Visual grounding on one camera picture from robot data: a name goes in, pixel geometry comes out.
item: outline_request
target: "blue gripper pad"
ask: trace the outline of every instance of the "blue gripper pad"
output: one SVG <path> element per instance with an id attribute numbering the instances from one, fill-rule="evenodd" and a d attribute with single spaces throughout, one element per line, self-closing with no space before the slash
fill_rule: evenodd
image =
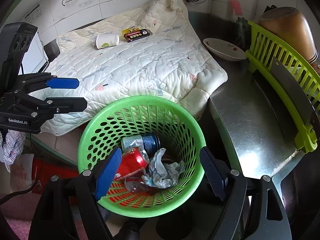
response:
<path id="1" fill-rule="evenodd" d="M 207 151 L 207 148 L 203 147 L 200 150 L 200 163 L 204 169 L 214 194 L 222 201 L 225 201 L 227 197 L 225 192 L 226 181 L 210 155 L 211 153 Z"/>
<path id="2" fill-rule="evenodd" d="M 47 81 L 50 88 L 75 89 L 79 86 L 79 80 L 76 78 L 52 78 Z"/>
<path id="3" fill-rule="evenodd" d="M 113 148 L 105 161 L 107 162 L 106 166 L 97 178 L 97 187 L 94 192 L 94 197 L 97 201 L 104 197 L 109 190 L 122 161 L 122 150 L 119 147 Z"/>

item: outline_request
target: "quilted blanket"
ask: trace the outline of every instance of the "quilted blanket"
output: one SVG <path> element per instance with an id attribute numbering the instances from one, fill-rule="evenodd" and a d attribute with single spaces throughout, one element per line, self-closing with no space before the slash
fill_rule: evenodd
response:
<path id="1" fill-rule="evenodd" d="M 147 38 L 98 50 L 100 33 L 118 33 L 131 26 L 149 29 Z M 135 95 L 154 95 L 183 106 L 199 118 L 209 96 L 227 80 L 227 73 L 202 46 L 182 0 L 153 0 L 143 7 L 109 17 L 57 38 L 60 55 L 47 72 L 77 78 L 77 89 L 43 89 L 31 95 L 84 97 L 80 113 L 56 114 L 41 131 L 63 135 L 87 122 L 108 104 Z"/>

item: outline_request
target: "blue can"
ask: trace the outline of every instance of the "blue can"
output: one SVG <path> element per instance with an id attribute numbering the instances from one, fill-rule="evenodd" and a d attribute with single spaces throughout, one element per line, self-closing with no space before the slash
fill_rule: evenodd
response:
<path id="1" fill-rule="evenodd" d="M 148 133 L 122 138 L 121 145 L 122 151 L 126 151 L 134 146 L 142 146 L 148 155 L 152 155 L 160 149 L 160 140 L 156 134 Z"/>

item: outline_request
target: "white paper cup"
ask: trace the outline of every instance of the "white paper cup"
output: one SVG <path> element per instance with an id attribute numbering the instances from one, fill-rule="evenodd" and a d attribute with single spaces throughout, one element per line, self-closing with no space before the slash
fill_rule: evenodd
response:
<path id="1" fill-rule="evenodd" d="M 99 34 L 96 39 L 98 49 L 103 49 L 119 44 L 120 38 L 118 34 Z"/>

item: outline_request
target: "dish towel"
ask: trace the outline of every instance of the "dish towel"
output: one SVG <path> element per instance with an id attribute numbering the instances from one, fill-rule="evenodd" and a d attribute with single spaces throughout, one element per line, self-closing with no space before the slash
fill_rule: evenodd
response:
<path id="1" fill-rule="evenodd" d="M 0 146 L 2 146 L 0 155 L 3 156 L 3 160 L 0 157 L 1 162 L 4 162 L 6 165 L 12 165 L 16 157 L 23 151 L 25 138 L 26 134 L 24 132 L 8 130 L 5 142 L 3 142 L 3 136 L 0 133 Z"/>

